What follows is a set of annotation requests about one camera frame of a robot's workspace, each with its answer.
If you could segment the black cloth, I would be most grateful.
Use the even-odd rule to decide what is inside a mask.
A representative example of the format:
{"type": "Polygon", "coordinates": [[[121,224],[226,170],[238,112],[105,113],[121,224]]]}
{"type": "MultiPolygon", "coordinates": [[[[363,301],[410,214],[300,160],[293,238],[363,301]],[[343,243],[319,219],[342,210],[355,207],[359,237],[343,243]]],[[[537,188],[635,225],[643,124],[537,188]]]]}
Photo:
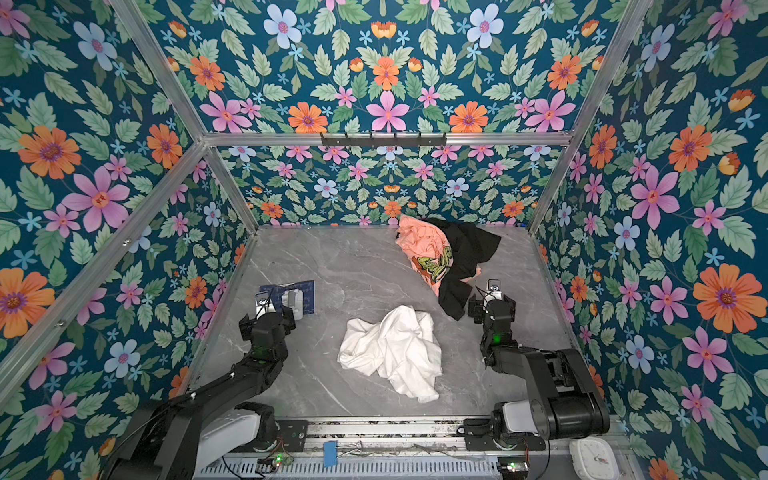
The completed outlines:
{"type": "Polygon", "coordinates": [[[434,218],[427,219],[427,222],[445,235],[451,248],[452,264],[440,280],[437,297],[444,312],[459,321],[472,294],[472,286],[466,280],[474,278],[478,267],[491,260],[501,237],[471,223],[434,218]]]}

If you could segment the white cloth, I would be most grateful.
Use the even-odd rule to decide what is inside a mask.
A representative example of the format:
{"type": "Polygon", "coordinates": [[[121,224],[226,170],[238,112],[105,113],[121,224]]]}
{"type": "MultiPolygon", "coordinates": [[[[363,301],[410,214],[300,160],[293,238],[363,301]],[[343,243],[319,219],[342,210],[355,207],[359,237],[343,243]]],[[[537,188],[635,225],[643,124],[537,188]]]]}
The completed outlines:
{"type": "Polygon", "coordinates": [[[337,360],[346,370],[377,374],[420,403],[439,399],[435,384],[443,375],[442,349],[427,312],[401,305],[377,323],[349,320],[337,360]]]}

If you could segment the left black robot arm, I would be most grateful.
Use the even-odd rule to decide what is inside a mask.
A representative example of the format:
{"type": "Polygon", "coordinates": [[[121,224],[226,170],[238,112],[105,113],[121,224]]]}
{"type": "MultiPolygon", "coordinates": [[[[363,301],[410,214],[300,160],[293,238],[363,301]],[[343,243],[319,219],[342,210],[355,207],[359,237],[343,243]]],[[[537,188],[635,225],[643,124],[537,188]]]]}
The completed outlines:
{"type": "Polygon", "coordinates": [[[240,446],[270,449],[278,441],[274,408],[253,398],[282,371],[294,315],[279,308],[245,316],[238,327],[250,343],[243,358],[194,391],[143,404],[109,454],[103,479],[192,479],[240,446]]]}

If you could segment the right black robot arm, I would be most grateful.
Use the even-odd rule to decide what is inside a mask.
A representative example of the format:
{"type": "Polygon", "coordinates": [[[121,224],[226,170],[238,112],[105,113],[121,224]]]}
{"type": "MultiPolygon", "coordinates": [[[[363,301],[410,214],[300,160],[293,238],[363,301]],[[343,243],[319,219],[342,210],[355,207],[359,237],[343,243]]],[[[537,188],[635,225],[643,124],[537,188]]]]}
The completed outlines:
{"type": "Polygon", "coordinates": [[[521,344],[513,335],[516,302],[498,291],[472,296],[467,313],[483,327],[479,350],[484,366],[525,382],[527,398],[496,404],[484,425],[467,426],[470,436],[488,436],[511,449],[521,439],[582,439],[606,434],[610,415],[603,394],[575,349],[546,350],[521,344]]]}

